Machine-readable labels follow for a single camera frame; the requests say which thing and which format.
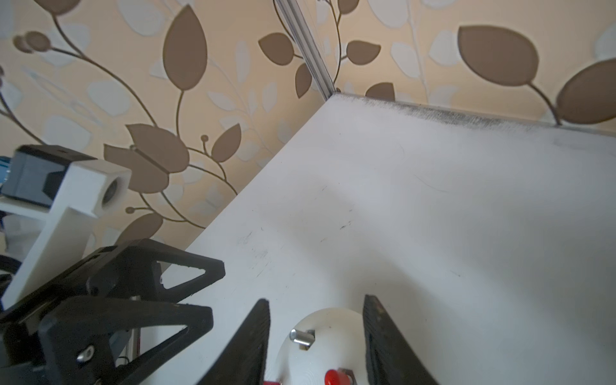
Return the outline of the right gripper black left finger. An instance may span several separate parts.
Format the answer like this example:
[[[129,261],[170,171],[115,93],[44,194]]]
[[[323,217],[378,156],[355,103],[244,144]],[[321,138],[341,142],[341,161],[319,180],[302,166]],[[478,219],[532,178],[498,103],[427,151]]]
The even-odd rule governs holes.
[[[259,299],[216,362],[197,384],[264,383],[270,336],[270,305]]]

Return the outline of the red screw protection sleeve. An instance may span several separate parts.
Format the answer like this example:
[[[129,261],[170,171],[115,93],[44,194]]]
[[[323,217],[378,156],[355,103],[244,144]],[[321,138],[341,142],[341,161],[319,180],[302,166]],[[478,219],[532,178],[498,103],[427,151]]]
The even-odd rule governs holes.
[[[346,369],[330,369],[324,376],[325,385],[354,385],[353,373]]]

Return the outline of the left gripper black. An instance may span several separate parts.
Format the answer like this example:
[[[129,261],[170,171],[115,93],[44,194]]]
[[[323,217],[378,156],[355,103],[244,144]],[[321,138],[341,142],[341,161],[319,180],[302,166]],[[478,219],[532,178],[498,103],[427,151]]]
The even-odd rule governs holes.
[[[166,288],[163,262],[202,273]],[[67,293],[94,297],[63,302],[62,290],[49,288],[1,315],[1,383],[139,384],[213,329],[211,308],[175,303],[225,275],[223,261],[151,239],[99,248],[62,277]],[[144,301],[119,299],[135,296]],[[117,365],[131,332],[153,327],[180,330]]]

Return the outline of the white dome screw holder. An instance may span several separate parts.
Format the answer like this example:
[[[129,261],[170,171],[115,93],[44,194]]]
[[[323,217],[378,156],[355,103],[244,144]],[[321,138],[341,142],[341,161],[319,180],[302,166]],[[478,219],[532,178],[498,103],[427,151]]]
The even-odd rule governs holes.
[[[327,308],[309,314],[295,330],[312,331],[314,343],[302,346],[287,337],[265,380],[280,384],[324,384],[329,370],[347,370],[356,384],[367,384],[366,342],[361,314]]]

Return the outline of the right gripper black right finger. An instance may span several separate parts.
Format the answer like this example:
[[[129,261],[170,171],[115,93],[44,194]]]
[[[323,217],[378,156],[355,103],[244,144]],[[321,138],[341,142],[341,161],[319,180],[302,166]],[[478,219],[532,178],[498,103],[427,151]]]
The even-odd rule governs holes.
[[[364,298],[363,322],[368,383],[437,383],[375,295]]]

